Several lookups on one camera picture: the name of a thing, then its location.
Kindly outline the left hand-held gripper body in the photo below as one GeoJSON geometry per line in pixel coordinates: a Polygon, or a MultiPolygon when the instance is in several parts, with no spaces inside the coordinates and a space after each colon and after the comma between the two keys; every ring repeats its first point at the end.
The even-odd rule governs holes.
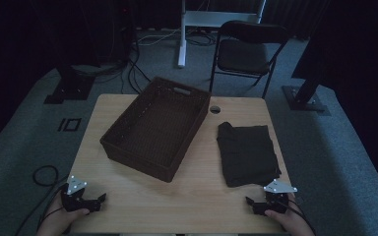
{"type": "Polygon", "coordinates": [[[90,203],[95,200],[85,200],[82,198],[87,187],[86,181],[80,180],[75,176],[70,176],[61,189],[62,206],[67,211],[75,211],[81,208],[90,210],[90,203]]]}

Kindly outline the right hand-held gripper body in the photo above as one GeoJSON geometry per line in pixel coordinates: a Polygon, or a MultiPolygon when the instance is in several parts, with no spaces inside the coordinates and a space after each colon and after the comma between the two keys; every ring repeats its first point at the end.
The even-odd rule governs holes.
{"type": "Polygon", "coordinates": [[[297,188],[278,179],[264,187],[265,198],[269,209],[278,213],[285,213],[288,207],[288,194],[296,193],[297,188]]]}

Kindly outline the dark cloth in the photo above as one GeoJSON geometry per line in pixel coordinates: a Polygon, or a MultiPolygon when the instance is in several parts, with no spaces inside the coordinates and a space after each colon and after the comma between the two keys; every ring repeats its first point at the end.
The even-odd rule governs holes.
{"type": "Polygon", "coordinates": [[[282,174],[267,126],[218,126],[221,169],[228,187],[266,186],[282,174]]]}

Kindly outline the dark brown woven basket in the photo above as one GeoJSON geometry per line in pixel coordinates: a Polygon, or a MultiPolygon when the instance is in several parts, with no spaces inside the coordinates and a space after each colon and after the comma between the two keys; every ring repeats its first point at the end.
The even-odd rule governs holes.
{"type": "Polygon", "coordinates": [[[205,120],[211,94],[155,77],[101,137],[107,157],[169,183],[205,120]]]}

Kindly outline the person's right hand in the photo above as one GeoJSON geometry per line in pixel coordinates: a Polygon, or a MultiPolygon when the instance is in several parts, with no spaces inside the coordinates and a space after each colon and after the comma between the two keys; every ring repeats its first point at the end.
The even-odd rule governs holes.
{"type": "Polygon", "coordinates": [[[265,215],[278,222],[291,236],[316,236],[310,224],[304,217],[298,215],[301,209],[295,202],[293,194],[288,195],[289,206],[285,213],[278,213],[271,209],[265,211],[265,215]]]}

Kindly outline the person's left hand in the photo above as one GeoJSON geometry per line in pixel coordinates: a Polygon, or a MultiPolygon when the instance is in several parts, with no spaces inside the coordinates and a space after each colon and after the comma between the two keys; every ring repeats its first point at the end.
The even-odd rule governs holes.
{"type": "Polygon", "coordinates": [[[67,211],[62,205],[60,195],[57,195],[52,200],[35,236],[61,236],[70,224],[89,213],[90,211],[86,208],[67,211]]]}

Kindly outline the black metal stand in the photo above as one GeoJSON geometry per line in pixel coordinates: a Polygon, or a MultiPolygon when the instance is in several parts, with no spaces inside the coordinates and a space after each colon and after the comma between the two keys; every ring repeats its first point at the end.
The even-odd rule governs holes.
{"type": "Polygon", "coordinates": [[[321,46],[320,25],[324,23],[331,0],[324,1],[315,22],[315,30],[292,73],[294,79],[303,79],[304,83],[301,87],[283,86],[283,93],[291,110],[328,112],[328,108],[321,103],[316,94],[316,89],[324,81],[327,72],[321,46]]]}
{"type": "Polygon", "coordinates": [[[64,100],[86,100],[94,77],[79,74],[74,65],[92,64],[92,43],[80,0],[42,0],[47,14],[47,32],[52,46],[60,81],[45,100],[62,103],[64,100]]]}

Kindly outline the black folding chair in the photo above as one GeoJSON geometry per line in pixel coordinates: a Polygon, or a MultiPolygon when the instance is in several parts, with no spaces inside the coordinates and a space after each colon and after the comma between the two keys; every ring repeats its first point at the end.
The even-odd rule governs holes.
{"type": "Polygon", "coordinates": [[[277,59],[289,40],[287,29],[279,25],[228,21],[217,34],[209,92],[213,91],[215,74],[255,78],[255,87],[266,76],[262,93],[265,97],[277,59]]]}

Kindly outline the white metal desk frame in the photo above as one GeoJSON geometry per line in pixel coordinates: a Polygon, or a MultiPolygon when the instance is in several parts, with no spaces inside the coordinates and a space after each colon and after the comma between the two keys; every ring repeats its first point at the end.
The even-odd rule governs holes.
{"type": "Polygon", "coordinates": [[[260,24],[267,0],[257,0],[258,10],[256,13],[235,13],[235,12],[210,12],[210,11],[190,11],[186,9],[186,0],[181,0],[181,24],[180,24],[180,45],[177,66],[184,68],[186,65],[186,28],[218,28],[225,22],[231,20],[246,21],[260,24]]]}

